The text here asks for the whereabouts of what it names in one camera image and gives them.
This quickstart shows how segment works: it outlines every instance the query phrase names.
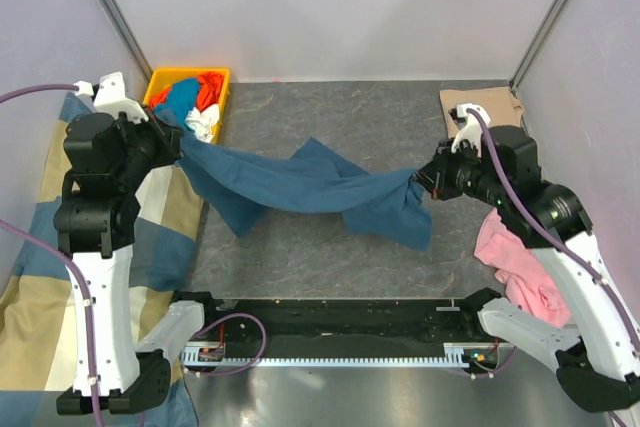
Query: gray floor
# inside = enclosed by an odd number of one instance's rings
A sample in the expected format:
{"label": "gray floor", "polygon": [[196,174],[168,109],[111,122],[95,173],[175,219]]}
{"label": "gray floor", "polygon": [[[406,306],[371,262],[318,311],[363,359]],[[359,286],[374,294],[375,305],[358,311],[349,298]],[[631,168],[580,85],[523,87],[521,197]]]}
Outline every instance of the gray floor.
{"label": "gray floor", "polygon": [[[288,158],[316,137],[370,172],[419,168],[445,137],[439,91],[504,82],[321,82],[232,86],[225,146]],[[273,211],[238,239],[205,209],[191,290],[218,297],[459,297],[492,286],[473,258],[489,209],[461,198],[425,199],[434,221],[429,252],[349,236],[338,215]]]}

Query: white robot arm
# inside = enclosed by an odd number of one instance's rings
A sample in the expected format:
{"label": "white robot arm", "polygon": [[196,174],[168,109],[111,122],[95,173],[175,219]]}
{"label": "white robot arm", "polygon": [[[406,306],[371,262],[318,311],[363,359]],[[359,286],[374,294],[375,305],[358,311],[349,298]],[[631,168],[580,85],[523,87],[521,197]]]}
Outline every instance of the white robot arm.
{"label": "white robot arm", "polygon": [[152,169],[179,158],[182,131],[128,99],[120,72],[101,78],[95,87],[75,85],[76,95],[93,99],[96,112],[67,128],[64,150],[71,170],[54,225],[58,249],[73,257],[91,293],[99,378],[89,375],[85,339],[90,326],[74,280],[78,363],[73,386],[58,398],[57,410],[91,412],[91,386],[97,384],[102,408],[134,414],[164,402],[171,364],[204,323],[201,303],[180,301],[137,345],[131,333],[129,269],[140,210],[136,191]]}
{"label": "white robot arm", "polygon": [[[489,123],[486,111],[479,105],[463,104],[452,116],[465,122],[464,127],[456,138],[438,146],[432,161],[414,180],[434,199],[466,194],[496,207],[507,228],[545,266],[577,328],[557,329],[499,294],[483,295],[483,291],[475,300],[471,296],[478,327],[511,342],[555,372],[565,392],[584,410],[629,408],[640,400],[640,359],[634,346],[639,345],[640,329],[607,271],[579,199],[566,187],[542,179],[537,146],[522,129],[499,126],[489,131],[506,171],[506,179],[501,179],[488,140],[482,142],[482,127],[487,129]],[[521,206],[552,240],[557,239],[554,244],[562,247],[564,243],[569,253],[588,263],[591,272],[532,228],[505,189],[502,181],[507,179]]]}

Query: yellow basket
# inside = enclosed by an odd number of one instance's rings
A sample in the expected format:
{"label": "yellow basket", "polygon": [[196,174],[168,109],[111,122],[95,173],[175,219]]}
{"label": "yellow basket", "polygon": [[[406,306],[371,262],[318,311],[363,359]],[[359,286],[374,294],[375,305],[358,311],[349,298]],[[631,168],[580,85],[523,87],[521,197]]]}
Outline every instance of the yellow basket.
{"label": "yellow basket", "polygon": [[231,80],[231,72],[229,69],[206,69],[195,67],[163,67],[153,72],[151,76],[151,82],[147,92],[144,94],[143,104],[149,105],[149,100],[152,95],[155,95],[170,85],[180,82],[184,79],[196,77],[203,72],[217,72],[224,76],[224,82],[222,84],[222,91],[220,92],[220,99],[218,99],[218,105],[220,106],[220,121],[213,127],[211,133],[213,134],[212,144],[218,143],[218,137],[220,137],[220,128],[222,127],[222,115],[224,114],[224,105],[227,103],[227,97],[229,96],[229,82]]}

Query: red cloth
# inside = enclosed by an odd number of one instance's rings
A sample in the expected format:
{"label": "red cloth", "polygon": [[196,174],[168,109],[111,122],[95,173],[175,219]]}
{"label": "red cloth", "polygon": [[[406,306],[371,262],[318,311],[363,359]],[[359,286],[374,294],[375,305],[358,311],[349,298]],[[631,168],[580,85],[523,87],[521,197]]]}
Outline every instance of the red cloth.
{"label": "red cloth", "polygon": [[207,107],[217,104],[220,100],[224,75],[217,72],[203,72],[196,78],[200,82],[200,92],[198,92],[196,107],[202,112]]}
{"label": "red cloth", "polygon": [[[220,100],[220,94],[222,93],[222,84],[224,83],[224,75],[217,72],[203,72],[196,77],[200,83],[200,92],[198,92],[198,98],[196,99],[195,107],[200,112],[206,110],[207,107],[217,104]],[[167,101],[167,96],[171,92],[172,85],[164,89],[162,92],[152,95],[149,99],[149,107],[154,109],[158,104],[164,104]]]}
{"label": "red cloth", "polygon": [[169,95],[169,92],[171,92],[171,87],[173,87],[173,85],[170,85],[159,94],[151,96],[149,99],[149,107],[151,107],[151,110],[155,109],[156,105],[164,104],[167,101],[167,96]]}

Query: metal pole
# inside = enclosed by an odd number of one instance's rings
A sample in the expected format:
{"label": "metal pole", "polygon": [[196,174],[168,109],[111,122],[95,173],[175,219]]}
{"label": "metal pole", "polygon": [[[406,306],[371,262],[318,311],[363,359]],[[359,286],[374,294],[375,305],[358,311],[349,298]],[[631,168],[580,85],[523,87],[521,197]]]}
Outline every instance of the metal pole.
{"label": "metal pole", "polygon": [[522,84],[522,80],[527,75],[527,72],[529,72],[531,64],[533,64],[533,61],[542,49],[542,46],[549,37],[551,30],[556,25],[556,22],[560,18],[560,15],[567,6],[568,1],[569,0],[553,0],[551,7],[549,7],[549,10],[545,14],[540,27],[538,27],[538,30],[533,37],[533,40],[529,44],[524,57],[520,61],[520,64],[516,68],[515,73],[509,81],[509,87],[513,92],[517,91],[520,87],[520,84]]}
{"label": "metal pole", "polygon": [[107,13],[109,20],[111,20],[113,27],[116,29],[116,32],[120,36],[120,39],[122,39],[122,42],[131,54],[131,57],[133,57],[133,60],[138,65],[138,68],[140,69],[143,77],[147,82],[149,82],[151,80],[151,74],[153,73],[153,70],[151,69],[151,66],[149,65],[149,62],[147,61],[144,53],[142,52],[140,44],[138,44],[135,35],[133,35],[131,27],[129,27],[129,24],[124,18],[124,15],[122,14],[120,7],[118,6],[118,3],[116,2],[116,0],[99,1],[100,4],[102,4],[105,12]]}

